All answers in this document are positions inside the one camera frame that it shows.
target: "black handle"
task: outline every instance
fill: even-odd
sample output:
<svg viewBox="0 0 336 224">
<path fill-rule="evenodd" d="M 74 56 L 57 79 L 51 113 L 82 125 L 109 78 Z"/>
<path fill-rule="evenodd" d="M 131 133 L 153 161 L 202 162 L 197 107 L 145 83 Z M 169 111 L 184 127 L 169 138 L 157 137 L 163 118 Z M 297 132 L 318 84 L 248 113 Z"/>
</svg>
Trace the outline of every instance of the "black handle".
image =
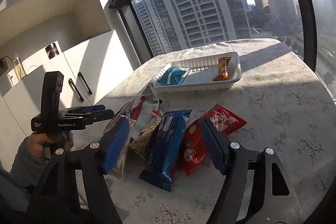
<svg viewBox="0 0 336 224">
<path fill-rule="evenodd" d="M 68 83 L 69 83 L 69 85 L 70 85 L 70 87 L 71 87 L 72 89 L 75 89 L 75 90 L 76 90 L 76 92 L 78 93 L 78 96 L 79 96 L 80 100 L 81 100 L 82 102 L 84 102 L 84 98 L 83 98 L 83 97 L 81 96 L 81 94 L 79 93 L 78 89 L 76 88 L 76 86 L 75 86 L 75 84 L 74 84 L 74 82 L 73 82 L 73 80 L 72 80 L 71 78 L 69 79 Z"/>
<path fill-rule="evenodd" d="M 81 72 L 79 72 L 79 73 L 78 73 L 78 76 L 79 76 L 80 78 L 82 78 L 84 84 L 86 85 L 87 89 L 89 90 L 89 94 L 92 95 L 92 91 L 90 90 L 89 85 L 88 85 L 87 82 L 85 81 L 83 74 L 82 74 Z"/>
</svg>

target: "floral tablecloth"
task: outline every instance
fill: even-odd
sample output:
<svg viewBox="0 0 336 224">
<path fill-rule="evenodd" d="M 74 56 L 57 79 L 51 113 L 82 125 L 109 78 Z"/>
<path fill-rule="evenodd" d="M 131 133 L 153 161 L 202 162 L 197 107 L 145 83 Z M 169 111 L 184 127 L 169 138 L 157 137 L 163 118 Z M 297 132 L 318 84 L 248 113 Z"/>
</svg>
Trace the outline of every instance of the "floral tablecloth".
<svg viewBox="0 0 336 224">
<path fill-rule="evenodd" d="M 230 90 L 197 90 L 158 94 L 161 110 L 193 108 L 189 123 L 215 104 L 233 111 L 248 123 L 229 135 L 247 149 L 272 147 L 296 190 L 304 219 L 317 207 L 336 175 L 336 106 L 316 75 L 283 43 L 274 39 L 242 39 L 171 52 L 149 60 L 107 94 L 98 104 L 113 110 L 139 98 L 145 85 L 167 63 L 236 51 L 242 78 Z M 75 149 L 100 139 L 108 121 L 75 132 Z M 172 191 L 143 180 L 145 163 L 129 151 L 124 177 L 105 177 L 112 200 L 124 223 L 206 223 L 224 182 L 207 158 L 187 177 L 175 174 Z M 248 172 L 238 219 L 245 216 L 252 188 Z M 81 173 L 78 189 L 85 199 Z"/>
</svg>

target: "window glass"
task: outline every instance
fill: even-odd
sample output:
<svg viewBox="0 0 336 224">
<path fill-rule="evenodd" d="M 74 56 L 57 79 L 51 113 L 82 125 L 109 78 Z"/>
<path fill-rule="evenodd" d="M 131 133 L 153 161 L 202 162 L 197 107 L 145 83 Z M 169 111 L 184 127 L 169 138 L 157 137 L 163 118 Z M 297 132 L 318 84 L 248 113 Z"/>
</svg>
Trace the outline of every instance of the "window glass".
<svg viewBox="0 0 336 224">
<path fill-rule="evenodd" d="M 312 0 L 317 30 L 315 73 L 336 99 L 336 0 Z"/>
<path fill-rule="evenodd" d="M 243 38 L 275 38 L 303 57 L 297 0 L 134 0 L 132 4 L 143 30 L 156 30 L 155 39 L 161 47 L 153 47 L 150 39 L 154 36 L 148 38 L 154 56 L 182 50 L 185 45 L 191 48 Z M 146 16 L 151 25 L 142 21 Z"/>
</svg>

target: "tablecloth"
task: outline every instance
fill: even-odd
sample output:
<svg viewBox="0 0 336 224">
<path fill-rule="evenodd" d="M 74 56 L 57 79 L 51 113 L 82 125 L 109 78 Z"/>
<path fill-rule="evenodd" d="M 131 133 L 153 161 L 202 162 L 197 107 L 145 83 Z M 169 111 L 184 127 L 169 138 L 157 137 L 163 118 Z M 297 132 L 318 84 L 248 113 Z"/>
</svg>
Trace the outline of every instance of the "tablecloth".
<svg viewBox="0 0 336 224">
<path fill-rule="evenodd" d="M 166 64 L 231 51 L 238 52 L 242 72 L 241 80 L 231 89 L 158 94 L 163 100 L 161 110 L 193 108 L 190 124 L 220 104 L 246 120 L 247 125 L 229 135 L 230 140 L 247 149 L 263 151 L 271 147 L 276 151 L 306 219 L 336 175 L 336 106 L 317 76 L 278 40 L 241 39 L 156 56 L 98 104 L 116 111 L 139 98 L 146 84 Z M 98 141 L 107 123 L 95 123 L 75 132 L 74 148 Z M 170 193 L 140 180 L 144 168 L 145 162 L 129 151 L 124 177 L 105 177 L 123 223 L 206 223 L 224 181 L 209 157 L 190 177 L 177 172 Z M 252 179 L 253 171 L 249 171 L 238 219 L 247 211 Z M 85 195 L 80 172 L 77 183 L 79 193 Z"/>
</svg>

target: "metal screw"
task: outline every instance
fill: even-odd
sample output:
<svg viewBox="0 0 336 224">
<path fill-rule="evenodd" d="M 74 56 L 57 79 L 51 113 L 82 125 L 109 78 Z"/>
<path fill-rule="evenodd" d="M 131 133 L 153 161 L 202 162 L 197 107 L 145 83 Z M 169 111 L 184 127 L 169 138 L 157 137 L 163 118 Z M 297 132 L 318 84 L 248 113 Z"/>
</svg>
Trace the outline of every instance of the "metal screw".
<svg viewBox="0 0 336 224">
<path fill-rule="evenodd" d="M 99 143 L 98 142 L 90 143 L 90 147 L 93 148 L 93 149 L 98 148 L 99 147 Z"/>
<path fill-rule="evenodd" d="M 239 143 L 233 142 L 230 144 L 233 149 L 238 149 L 240 147 Z"/>
<path fill-rule="evenodd" d="M 55 151 L 55 154 L 56 155 L 62 155 L 64 152 L 64 150 L 62 148 L 58 148 L 56 151 Z"/>
<path fill-rule="evenodd" d="M 274 150 L 272 148 L 266 148 L 266 153 L 268 155 L 273 155 L 274 154 Z"/>
</svg>

